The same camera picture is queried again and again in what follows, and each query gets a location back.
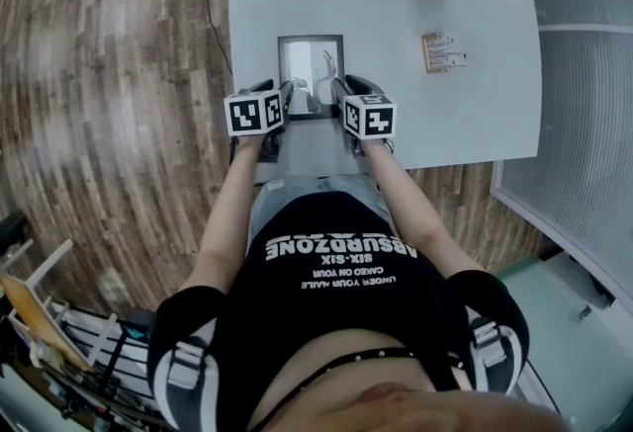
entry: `photo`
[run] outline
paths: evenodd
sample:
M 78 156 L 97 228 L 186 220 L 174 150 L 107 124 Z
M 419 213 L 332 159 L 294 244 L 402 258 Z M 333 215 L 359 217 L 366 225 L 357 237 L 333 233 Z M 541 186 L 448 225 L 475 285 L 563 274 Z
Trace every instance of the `photo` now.
M 310 36 L 279 38 L 281 84 L 292 80 L 291 119 L 335 117 L 336 100 L 331 83 L 343 80 L 343 37 Z

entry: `white desk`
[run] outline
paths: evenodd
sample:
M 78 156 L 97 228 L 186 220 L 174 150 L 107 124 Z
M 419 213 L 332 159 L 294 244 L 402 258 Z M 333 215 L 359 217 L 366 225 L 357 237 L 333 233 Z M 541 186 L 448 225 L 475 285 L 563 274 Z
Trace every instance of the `white desk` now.
M 235 89 L 278 79 L 277 37 L 343 35 L 345 73 L 399 104 L 396 157 L 422 168 L 534 156 L 541 62 L 533 0 L 228 0 Z M 424 71 L 421 36 L 461 37 L 469 63 Z M 292 123 L 259 181 L 363 169 L 334 122 Z

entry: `gray wall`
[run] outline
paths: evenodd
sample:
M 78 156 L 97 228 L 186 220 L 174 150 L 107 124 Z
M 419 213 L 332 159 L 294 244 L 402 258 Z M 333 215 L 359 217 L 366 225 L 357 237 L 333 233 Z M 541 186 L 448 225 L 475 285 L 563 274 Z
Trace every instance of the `gray wall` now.
M 506 161 L 499 190 L 633 298 L 633 0 L 535 3 L 541 27 L 595 26 L 541 30 L 538 156 Z

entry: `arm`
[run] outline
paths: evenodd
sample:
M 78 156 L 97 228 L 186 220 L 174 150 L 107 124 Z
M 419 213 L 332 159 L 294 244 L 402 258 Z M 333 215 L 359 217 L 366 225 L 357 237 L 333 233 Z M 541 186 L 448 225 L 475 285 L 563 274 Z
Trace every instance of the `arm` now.
M 196 266 L 181 290 L 210 286 L 228 292 L 246 253 L 257 156 L 263 137 L 242 138 L 214 204 Z
M 445 278 L 463 270 L 484 270 L 453 240 L 431 202 L 384 143 L 365 140 L 363 149 L 401 238 Z

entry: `dark laminate floor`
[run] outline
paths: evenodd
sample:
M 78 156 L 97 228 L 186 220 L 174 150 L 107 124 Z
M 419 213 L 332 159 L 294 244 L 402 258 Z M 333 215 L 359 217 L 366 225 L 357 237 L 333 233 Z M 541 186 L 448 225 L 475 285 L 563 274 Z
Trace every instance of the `dark laminate floor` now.
M 212 19 L 229 52 L 227 0 Z M 230 75 L 204 0 L 0 0 L 0 215 L 38 248 L 72 238 L 43 286 L 121 312 L 186 278 L 227 165 Z M 538 231 L 489 198 L 492 165 L 412 172 L 465 249 L 490 268 Z

